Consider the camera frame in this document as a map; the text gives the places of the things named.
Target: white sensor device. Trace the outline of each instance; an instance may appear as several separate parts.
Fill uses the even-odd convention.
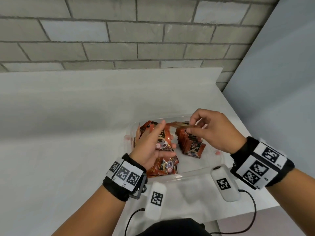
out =
[[[239,187],[230,177],[229,169],[225,164],[214,167],[210,174],[225,201],[233,202],[241,198]]]
[[[166,186],[159,182],[153,182],[150,194],[148,195],[146,210],[144,215],[152,220],[161,218],[162,207],[166,195]]]

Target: clear plastic tray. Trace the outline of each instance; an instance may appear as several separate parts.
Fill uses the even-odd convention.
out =
[[[142,126],[148,120],[160,122],[162,119],[166,120],[167,123],[174,122],[174,121],[182,122],[182,121],[189,121],[190,116],[160,118],[160,119],[145,119],[140,122],[129,124],[128,130],[127,130],[128,137],[125,137],[124,139],[125,152],[127,152],[128,154],[131,153],[133,149],[132,139],[136,136],[136,131],[139,124],[140,126]],[[177,144],[177,136],[175,135],[175,130],[176,128],[174,127],[170,128],[170,133],[174,136],[174,139],[172,140],[172,142]],[[177,164],[178,174],[149,178],[148,184],[151,184],[154,181],[158,181],[161,183],[169,182],[169,181],[176,181],[176,180],[181,180],[188,177],[210,173],[210,170],[212,168],[225,163],[222,152],[220,152],[220,155],[216,155],[215,152],[218,150],[210,146],[205,140],[203,141],[203,143],[205,143],[207,146],[203,150],[203,153],[200,159],[182,154],[181,150],[179,149],[179,146],[177,145],[175,152],[179,159],[179,163]]]

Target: left hand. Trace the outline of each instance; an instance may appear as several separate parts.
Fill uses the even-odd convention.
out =
[[[151,133],[149,130],[145,131],[140,137],[136,147],[129,154],[130,158],[138,162],[146,170],[150,169],[154,165],[155,159],[158,157],[169,159],[176,156],[175,152],[155,150],[157,138],[159,137],[161,131],[163,131],[165,125],[165,120],[162,120],[162,122],[159,123]],[[172,148],[176,148],[175,143],[172,143]]]

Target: white table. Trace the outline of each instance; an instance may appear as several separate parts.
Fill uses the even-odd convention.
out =
[[[226,114],[248,136],[215,85],[220,72],[185,68],[1,74],[0,122],[5,124],[0,126],[0,234],[52,234],[124,154],[129,122],[207,108]],[[225,162],[232,166],[228,154]],[[278,205],[265,189],[238,184],[253,194],[258,210]],[[254,210],[247,195],[225,202],[209,174],[170,182],[167,188],[162,219],[191,217],[201,223]],[[145,204],[145,196],[130,199],[113,235],[123,235],[130,215]],[[129,235],[154,223],[142,214],[133,217]]]

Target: gray wall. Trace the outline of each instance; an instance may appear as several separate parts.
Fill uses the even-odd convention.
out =
[[[250,133],[315,177],[315,0],[280,0],[223,94]]]

